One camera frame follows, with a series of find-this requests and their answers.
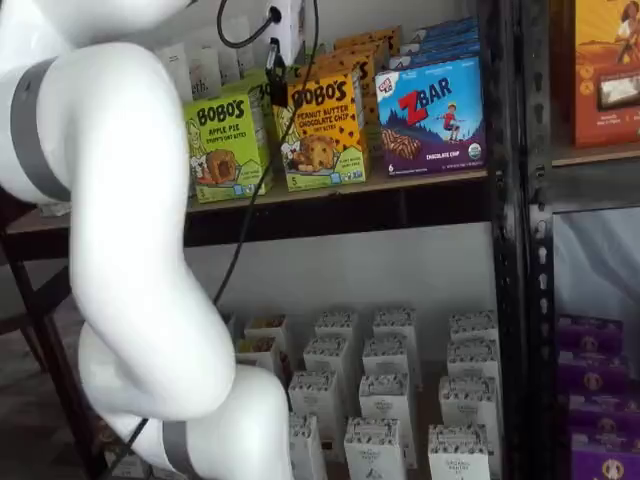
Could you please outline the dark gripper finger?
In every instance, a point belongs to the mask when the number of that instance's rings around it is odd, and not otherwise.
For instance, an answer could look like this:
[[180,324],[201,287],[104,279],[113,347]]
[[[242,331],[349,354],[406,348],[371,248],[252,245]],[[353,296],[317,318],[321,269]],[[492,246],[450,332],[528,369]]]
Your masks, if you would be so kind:
[[279,46],[270,46],[265,75],[269,84],[271,103],[273,106],[288,105],[287,66],[280,53]]

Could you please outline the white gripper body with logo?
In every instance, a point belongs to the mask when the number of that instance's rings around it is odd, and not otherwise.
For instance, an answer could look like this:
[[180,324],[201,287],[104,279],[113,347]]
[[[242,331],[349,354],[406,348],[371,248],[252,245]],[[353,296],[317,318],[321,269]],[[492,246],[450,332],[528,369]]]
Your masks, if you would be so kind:
[[298,55],[304,42],[305,1],[270,1],[267,12],[272,18],[267,41],[276,41],[281,55]]

